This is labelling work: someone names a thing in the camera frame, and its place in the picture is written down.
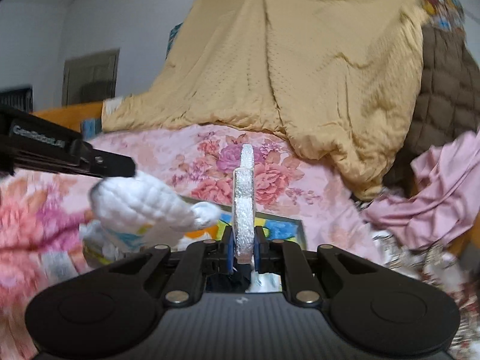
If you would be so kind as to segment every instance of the door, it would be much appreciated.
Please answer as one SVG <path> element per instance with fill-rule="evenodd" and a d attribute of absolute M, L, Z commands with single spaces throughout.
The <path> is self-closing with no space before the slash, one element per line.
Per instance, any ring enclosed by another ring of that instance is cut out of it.
<path fill-rule="evenodd" d="M 108 50 L 65 61 L 62 105 L 115 97 L 120 50 Z"/>

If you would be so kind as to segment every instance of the brown quilted blanket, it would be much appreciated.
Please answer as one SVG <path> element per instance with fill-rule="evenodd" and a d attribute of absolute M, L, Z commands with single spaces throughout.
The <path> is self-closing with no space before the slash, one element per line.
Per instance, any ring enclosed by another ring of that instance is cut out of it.
<path fill-rule="evenodd" d="M 480 71 L 462 34 L 423 26 L 421 90 L 403 148 L 384 183 L 408 176 L 410 162 L 480 125 Z"/>

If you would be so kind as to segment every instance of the beige fabric cover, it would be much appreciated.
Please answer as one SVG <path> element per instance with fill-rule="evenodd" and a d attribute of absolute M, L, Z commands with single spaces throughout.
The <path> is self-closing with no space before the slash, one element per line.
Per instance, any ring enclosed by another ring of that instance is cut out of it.
<path fill-rule="evenodd" d="M 372 197 L 419 92 L 420 3 L 196 0 L 151 89 L 103 128 L 270 131 L 300 157 L 330 154 L 357 196 Z"/>

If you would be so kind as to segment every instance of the pink floral fabric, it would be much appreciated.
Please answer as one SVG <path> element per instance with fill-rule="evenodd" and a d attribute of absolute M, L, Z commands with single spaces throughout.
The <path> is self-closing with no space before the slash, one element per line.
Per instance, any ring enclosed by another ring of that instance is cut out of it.
<path fill-rule="evenodd" d="M 311 250 L 331 243 L 380 262 L 339 174 L 327 161 L 299 160 L 273 135 L 209 125 L 120 132 L 92 141 L 100 150 L 133 157 L 138 169 L 181 195 L 220 204 L 231 204 L 232 173 L 245 143 L 253 146 L 259 211 L 301 219 Z M 67 251 L 77 270 L 85 269 L 78 226 L 91 218 L 87 197 L 97 181 L 19 171 L 0 185 L 0 359 L 29 359 L 35 353 L 23 313 L 28 300 L 49 284 L 41 254 Z"/>

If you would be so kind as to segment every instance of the dark window grille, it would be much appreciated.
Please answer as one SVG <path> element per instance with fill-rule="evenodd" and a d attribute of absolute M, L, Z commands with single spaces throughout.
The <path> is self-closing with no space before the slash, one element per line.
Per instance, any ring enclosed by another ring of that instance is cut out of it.
<path fill-rule="evenodd" d="M 0 91 L 0 104 L 9 105 L 25 112 L 33 112 L 32 87 Z"/>

